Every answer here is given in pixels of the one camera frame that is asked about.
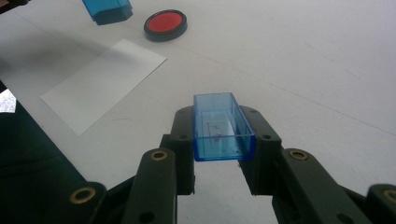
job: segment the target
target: brass screw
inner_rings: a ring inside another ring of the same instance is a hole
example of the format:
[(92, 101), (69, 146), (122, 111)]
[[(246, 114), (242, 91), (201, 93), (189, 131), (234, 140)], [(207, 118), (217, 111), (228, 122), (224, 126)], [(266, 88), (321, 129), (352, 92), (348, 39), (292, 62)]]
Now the brass screw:
[(151, 159), (154, 161), (161, 161), (168, 157), (168, 153), (162, 150), (155, 151), (151, 153)]
[(293, 150), (289, 152), (289, 155), (297, 161), (307, 161), (309, 159), (305, 152)]
[(70, 196), (71, 203), (85, 203), (95, 196), (96, 190), (92, 187), (84, 187), (81, 189), (76, 189)]

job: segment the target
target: white sheet of paper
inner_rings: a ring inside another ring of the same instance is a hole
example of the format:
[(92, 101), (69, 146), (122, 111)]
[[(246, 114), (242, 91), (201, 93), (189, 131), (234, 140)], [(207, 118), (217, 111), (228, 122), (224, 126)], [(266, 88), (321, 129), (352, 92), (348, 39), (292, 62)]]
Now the white sheet of paper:
[(123, 39), (41, 99), (82, 135), (165, 60)]

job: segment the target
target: screw hole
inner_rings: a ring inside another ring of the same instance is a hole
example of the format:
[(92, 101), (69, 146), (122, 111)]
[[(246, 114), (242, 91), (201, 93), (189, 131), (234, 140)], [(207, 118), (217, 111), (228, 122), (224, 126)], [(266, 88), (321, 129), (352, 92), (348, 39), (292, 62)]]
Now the screw hole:
[(385, 197), (388, 198), (393, 203), (396, 203), (396, 190), (394, 189), (387, 189), (384, 191)]
[(81, 191), (81, 192), (76, 194), (76, 199), (81, 200), (81, 199), (84, 199), (84, 198), (88, 197), (89, 195), (90, 195), (89, 191), (83, 190), (83, 191)]
[(263, 139), (266, 139), (266, 140), (269, 140), (269, 139), (271, 139), (271, 135), (263, 134), (263, 135), (262, 135), (262, 138), (263, 138)]
[(155, 215), (152, 212), (145, 212), (140, 215), (139, 221), (140, 223), (150, 223), (154, 221)]
[(344, 213), (337, 214), (337, 218), (338, 218), (338, 220), (340, 220), (342, 223), (345, 223), (345, 224), (354, 224), (355, 223), (355, 221), (353, 221), (352, 217), (350, 217)]

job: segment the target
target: red button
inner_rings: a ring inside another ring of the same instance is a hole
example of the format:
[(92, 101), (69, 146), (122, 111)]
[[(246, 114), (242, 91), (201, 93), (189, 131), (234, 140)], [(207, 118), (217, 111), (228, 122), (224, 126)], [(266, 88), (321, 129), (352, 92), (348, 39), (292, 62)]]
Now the red button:
[(148, 28), (152, 32), (166, 32), (178, 27), (182, 22), (179, 14), (167, 12), (159, 14), (148, 22)]

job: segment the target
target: blue rectangular container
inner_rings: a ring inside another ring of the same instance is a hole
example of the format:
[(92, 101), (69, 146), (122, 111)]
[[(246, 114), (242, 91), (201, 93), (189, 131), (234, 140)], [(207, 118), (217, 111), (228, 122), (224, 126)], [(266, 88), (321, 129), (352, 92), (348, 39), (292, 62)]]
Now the blue rectangular container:
[(194, 95), (196, 161), (252, 159), (255, 133), (230, 92)]
[(119, 21), (126, 21), (132, 15), (129, 0), (82, 0), (98, 25), (105, 25)]

